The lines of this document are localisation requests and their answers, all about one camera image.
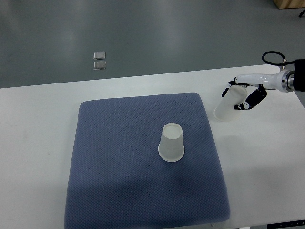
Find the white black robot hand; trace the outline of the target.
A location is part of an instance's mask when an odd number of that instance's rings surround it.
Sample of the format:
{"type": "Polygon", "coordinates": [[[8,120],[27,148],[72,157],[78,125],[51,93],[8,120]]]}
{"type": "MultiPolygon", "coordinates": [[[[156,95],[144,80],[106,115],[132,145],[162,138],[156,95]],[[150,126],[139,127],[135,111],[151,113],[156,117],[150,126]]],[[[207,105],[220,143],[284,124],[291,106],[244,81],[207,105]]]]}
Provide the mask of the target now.
{"type": "Polygon", "coordinates": [[[241,86],[247,88],[248,86],[256,87],[242,103],[234,105],[234,110],[250,110],[257,106],[267,97],[268,90],[279,90],[285,92],[283,86],[283,76],[281,74],[241,74],[234,77],[228,82],[226,89],[222,93],[224,97],[232,86],[241,86]]]}

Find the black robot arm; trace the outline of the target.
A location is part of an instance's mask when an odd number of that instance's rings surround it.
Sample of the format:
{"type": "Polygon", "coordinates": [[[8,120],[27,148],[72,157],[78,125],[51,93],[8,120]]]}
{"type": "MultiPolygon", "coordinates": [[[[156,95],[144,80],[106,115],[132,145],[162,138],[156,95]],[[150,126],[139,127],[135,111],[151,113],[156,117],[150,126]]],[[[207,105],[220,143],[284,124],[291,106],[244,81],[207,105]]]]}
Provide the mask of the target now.
{"type": "Polygon", "coordinates": [[[288,70],[282,78],[282,87],[285,92],[304,92],[305,91],[305,60],[297,59],[292,62],[282,63],[283,70],[287,65],[293,64],[294,70],[288,70]]]}

